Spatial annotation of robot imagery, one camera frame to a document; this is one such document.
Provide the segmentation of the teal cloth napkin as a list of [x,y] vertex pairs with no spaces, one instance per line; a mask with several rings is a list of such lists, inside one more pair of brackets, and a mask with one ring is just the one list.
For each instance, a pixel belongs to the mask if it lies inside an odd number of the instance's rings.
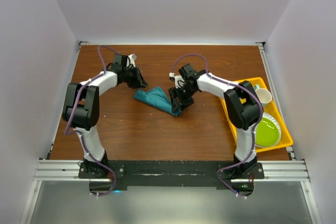
[[155,87],[149,91],[137,90],[133,98],[175,117],[180,116],[182,113],[181,110],[172,111],[171,100],[161,87]]

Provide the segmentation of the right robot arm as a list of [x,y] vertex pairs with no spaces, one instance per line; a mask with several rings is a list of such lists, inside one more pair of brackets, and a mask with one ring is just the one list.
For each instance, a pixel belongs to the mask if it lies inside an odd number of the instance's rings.
[[169,89],[172,112],[181,112],[194,103],[193,95],[208,92],[224,99],[229,121],[237,129],[234,163],[221,171],[233,170],[239,178],[246,178],[257,164],[256,130],[264,109],[249,81],[232,82],[206,70],[196,71],[191,64],[169,73],[175,87]]

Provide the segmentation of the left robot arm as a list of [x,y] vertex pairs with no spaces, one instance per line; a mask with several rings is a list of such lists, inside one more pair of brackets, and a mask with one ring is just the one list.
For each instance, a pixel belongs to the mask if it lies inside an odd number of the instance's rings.
[[148,86],[135,64],[135,54],[115,54],[112,63],[103,66],[96,76],[67,86],[62,119],[67,122],[65,134],[76,134],[83,149],[84,171],[97,178],[111,173],[106,150],[98,134],[100,96],[106,91],[125,83],[129,88]]

